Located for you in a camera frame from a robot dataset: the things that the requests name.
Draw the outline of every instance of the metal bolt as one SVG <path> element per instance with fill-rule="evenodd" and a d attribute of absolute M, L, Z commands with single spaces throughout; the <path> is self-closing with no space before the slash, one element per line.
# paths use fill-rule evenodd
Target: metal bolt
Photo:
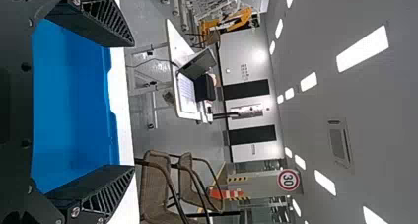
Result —
<path fill-rule="evenodd" d="M 72 0 L 73 4 L 75 4 L 76 6 L 80 6 L 81 5 L 81 0 Z"/>
<path fill-rule="evenodd" d="M 71 217 L 76 218 L 78 215 L 80 215 L 80 207 L 74 207 L 71 211 Z"/>

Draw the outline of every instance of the laptop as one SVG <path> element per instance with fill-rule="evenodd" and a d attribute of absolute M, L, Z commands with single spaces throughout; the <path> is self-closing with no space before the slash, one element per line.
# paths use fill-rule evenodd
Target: laptop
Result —
<path fill-rule="evenodd" d="M 188 62 L 178 71 L 194 81 L 216 65 L 217 62 L 212 50 L 210 48 L 206 48 L 192 55 L 191 59 L 189 59 Z"/>

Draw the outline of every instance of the gray floor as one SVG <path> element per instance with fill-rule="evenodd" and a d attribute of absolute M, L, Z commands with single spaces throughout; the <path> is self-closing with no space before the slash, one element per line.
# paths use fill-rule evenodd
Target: gray floor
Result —
<path fill-rule="evenodd" d="M 172 7 L 162 5 L 160 0 L 121 0 L 121 8 L 136 41 L 135 48 L 125 49 L 126 63 L 129 65 L 137 65 L 146 60 L 142 55 L 131 56 L 138 47 L 166 41 L 166 18 L 172 19 L 179 28 L 179 18 L 172 16 Z M 155 50 L 151 57 L 167 59 L 167 50 Z M 137 70 L 163 82 L 170 79 L 166 63 L 154 61 Z M 137 80 L 136 83 L 141 86 L 144 82 Z M 196 125 L 194 121 L 177 118 L 174 110 L 168 109 L 158 114 L 159 128 L 149 130 L 147 125 L 152 121 L 151 95 L 131 97 L 129 104 L 136 157 L 142 157 L 147 150 L 154 149 L 176 154 L 191 152 L 196 157 L 208 159 L 216 170 L 224 163 L 224 121 L 216 121 L 212 125 Z M 157 106 L 166 105 L 161 95 L 157 95 Z M 220 102 L 215 102 L 214 108 L 215 112 L 224 110 Z M 201 167 L 197 167 L 197 170 L 204 171 Z M 206 184 L 212 183 L 207 173 L 203 180 Z"/>

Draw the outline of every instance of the speed limit sign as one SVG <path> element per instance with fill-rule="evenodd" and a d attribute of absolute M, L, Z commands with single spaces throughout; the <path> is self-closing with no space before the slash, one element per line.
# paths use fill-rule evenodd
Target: speed limit sign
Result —
<path fill-rule="evenodd" d="M 301 179 L 295 170 L 286 169 L 277 176 L 277 184 L 285 191 L 296 190 L 300 183 Z"/>

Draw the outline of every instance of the white table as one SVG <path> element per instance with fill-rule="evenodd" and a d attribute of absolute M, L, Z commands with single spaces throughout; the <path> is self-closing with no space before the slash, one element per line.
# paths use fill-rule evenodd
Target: white table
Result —
<path fill-rule="evenodd" d="M 120 7 L 120 0 L 115 1 Z M 108 90 L 110 108 L 116 115 L 117 120 L 120 164 L 134 166 L 124 50 L 123 48 L 112 48 L 110 55 L 111 69 L 107 75 Z M 139 222 L 138 189 L 134 176 L 125 197 L 109 223 L 138 224 Z"/>
<path fill-rule="evenodd" d="M 190 57 L 194 55 L 194 51 L 169 19 L 166 20 L 166 34 L 169 49 L 169 61 L 174 62 L 178 66 L 185 65 L 189 61 Z M 203 102 L 197 103 L 197 112 L 195 113 L 183 112 L 181 110 L 180 91 L 178 89 L 177 81 L 177 71 L 179 68 L 171 63 L 170 65 L 174 90 L 175 114 L 180 118 L 205 122 L 207 120 L 207 116 Z"/>
<path fill-rule="evenodd" d="M 196 120 L 203 123 L 209 123 L 213 121 L 212 114 L 208 113 L 208 108 L 212 107 L 211 103 L 208 102 L 199 102 L 197 103 L 197 112 L 183 112 L 181 110 L 181 96 L 180 91 L 178 88 L 178 81 L 177 81 L 177 71 L 178 67 L 183 66 L 186 64 L 189 59 L 195 54 L 193 49 L 188 45 L 187 41 L 181 36 L 178 30 L 175 28 L 173 23 L 166 19 L 166 35 L 167 35 L 167 42 L 145 46 L 140 48 L 139 52 L 135 52 L 132 55 L 144 53 L 147 51 L 152 51 L 158 48 L 166 47 L 169 51 L 169 62 L 174 62 L 176 65 L 170 63 L 170 70 L 171 70 L 171 81 L 166 83 L 159 83 L 155 86 L 151 86 L 148 88 L 135 88 L 135 77 L 138 77 L 138 74 L 135 72 L 135 69 L 130 68 L 129 72 L 129 96 L 139 96 L 146 93 L 153 94 L 152 100 L 152 107 L 153 107 L 153 121 L 154 121 L 154 128 L 158 128 L 158 119 L 157 119 L 157 111 L 158 110 L 165 110 L 168 107 L 157 108 L 155 102 L 155 92 L 160 90 L 165 90 L 166 88 L 173 88 L 174 91 L 174 111 L 175 115 L 179 118 L 191 119 Z M 143 80 L 149 78 L 146 75 L 139 75 Z"/>

